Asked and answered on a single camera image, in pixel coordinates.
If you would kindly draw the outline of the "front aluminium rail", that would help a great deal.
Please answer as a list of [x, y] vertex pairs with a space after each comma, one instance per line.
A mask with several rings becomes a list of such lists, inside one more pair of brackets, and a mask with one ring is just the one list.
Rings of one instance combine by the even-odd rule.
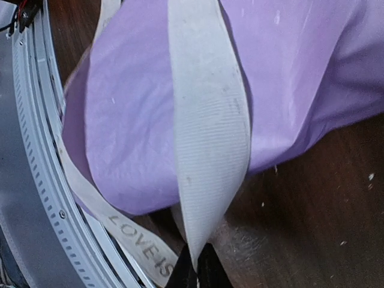
[[152, 287], [73, 199], [56, 150], [64, 96], [44, 1], [23, 32], [1, 31], [1, 228], [30, 287]]

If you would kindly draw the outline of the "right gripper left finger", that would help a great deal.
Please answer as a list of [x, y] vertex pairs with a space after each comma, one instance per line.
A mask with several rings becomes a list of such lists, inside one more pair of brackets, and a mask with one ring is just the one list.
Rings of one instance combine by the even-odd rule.
[[193, 269], [188, 246], [185, 245], [179, 255], [173, 272], [167, 282], [167, 288], [196, 288], [197, 275]]

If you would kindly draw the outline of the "beige ribbon strip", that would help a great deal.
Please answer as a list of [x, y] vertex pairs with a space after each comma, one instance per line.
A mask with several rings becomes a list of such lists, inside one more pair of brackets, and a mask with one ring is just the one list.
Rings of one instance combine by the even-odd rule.
[[[178, 193], [197, 275], [198, 258], [247, 172], [250, 116], [238, 60], [218, 1], [169, 1], [167, 19]], [[73, 163], [61, 136], [56, 147], [70, 190], [130, 252], [146, 275], [156, 285], [166, 287], [179, 256], [102, 197]]]

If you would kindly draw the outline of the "purple pink wrapping paper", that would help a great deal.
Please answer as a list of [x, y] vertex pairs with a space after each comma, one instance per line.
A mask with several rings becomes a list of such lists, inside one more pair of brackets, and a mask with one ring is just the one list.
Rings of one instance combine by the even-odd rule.
[[125, 1], [65, 90], [93, 213], [223, 213], [246, 175], [383, 112], [382, 1]]

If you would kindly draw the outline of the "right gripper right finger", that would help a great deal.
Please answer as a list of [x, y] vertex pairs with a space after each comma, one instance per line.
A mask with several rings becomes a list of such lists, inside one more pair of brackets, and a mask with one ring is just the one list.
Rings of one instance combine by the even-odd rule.
[[233, 288], [210, 243], [204, 246], [198, 258], [197, 278], [201, 288]]

